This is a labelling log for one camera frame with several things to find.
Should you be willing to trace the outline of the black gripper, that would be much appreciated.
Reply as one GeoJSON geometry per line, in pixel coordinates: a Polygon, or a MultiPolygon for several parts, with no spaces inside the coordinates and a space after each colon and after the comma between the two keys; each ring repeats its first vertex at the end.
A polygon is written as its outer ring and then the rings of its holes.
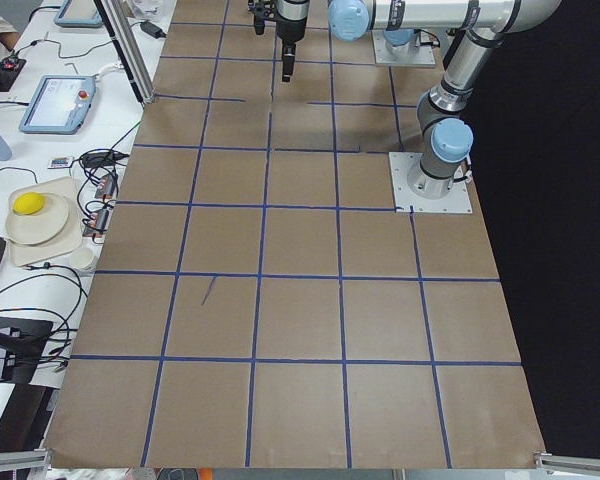
{"type": "Polygon", "coordinates": [[[304,38],[306,31],[306,19],[289,20],[277,15],[276,35],[284,43],[282,45],[282,81],[288,83],[294,73],[296,58],[296,43],[304,38]]]}

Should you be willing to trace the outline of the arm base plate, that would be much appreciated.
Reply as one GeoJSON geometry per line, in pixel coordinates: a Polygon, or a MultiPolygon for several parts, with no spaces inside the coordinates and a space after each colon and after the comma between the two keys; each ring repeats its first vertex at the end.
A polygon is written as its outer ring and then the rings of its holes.
{"type": "Polygon", "coordinates": [[[399,213],[471,214],[466,175],[459,164],[447,179],[434,179],[421,169],[422,154],[390,152],[394,209],[399,213]]]}
{"type": "Polygon", "coordinates": [[[372,33],[375,63],[384,66],[434,68],[436,60],[433,47],[435,39],[417,31],[411,40],[400,46],[392,45],[381,31],[372,33]]]}

